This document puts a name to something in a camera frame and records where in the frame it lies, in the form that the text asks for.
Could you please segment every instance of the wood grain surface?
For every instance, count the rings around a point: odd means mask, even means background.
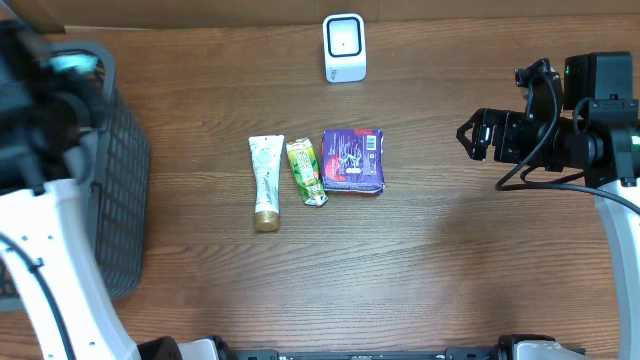
[[[153,146],[144,276],[116,302],[144,342],[222,335],[236,349],[434,350],[541,333],[615,358],[618,318],[593,199],[496,193],[508,165],[471,161],[456,129],[524,108],[513,68],[630,50],[640,16],[367,25],[365,81],[328,85],[320,25],[84,34],[113,52]],[[635,79],[636,93],[640,81]],[[247,138],[380,127],[388,187],[304,206],[286,160],[281,229],[253,228]],[[541,178],[550,178],[540,174]],[[24,313],[0,357],[38,358]]]

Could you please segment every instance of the gold cap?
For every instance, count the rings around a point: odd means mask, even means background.
[[[260,211],[256,213],[256,230],[274,231],[280,226],[280,216],[275,211]]]

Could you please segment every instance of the black crate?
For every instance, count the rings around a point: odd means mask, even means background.
[[[80,184],[89,241],[111,298],[132,292],[142,276],[151,148],[115,86],[115,63],[102,46],[88,41],[53,44],[56,54],[99,58],[94,76],[110,107],[99,127],[83,138],[95,156],[92,176]],[[80,172],[82,154],[70,152],[71,172]],[[0,312],[23,309],[0,262]]]

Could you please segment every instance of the green and yellow package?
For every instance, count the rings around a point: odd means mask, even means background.
[[[293,177],[302,195],[302,201],[307,205],[324,205],[328,198],[320,181],[318,160],[316,160],[311,140],[302,138],[288,142],[287,156]]]

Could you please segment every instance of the purple package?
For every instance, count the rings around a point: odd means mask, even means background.
[[[384,190],[381,129],[329,129],[322,136],[326,191],[379,195]]]

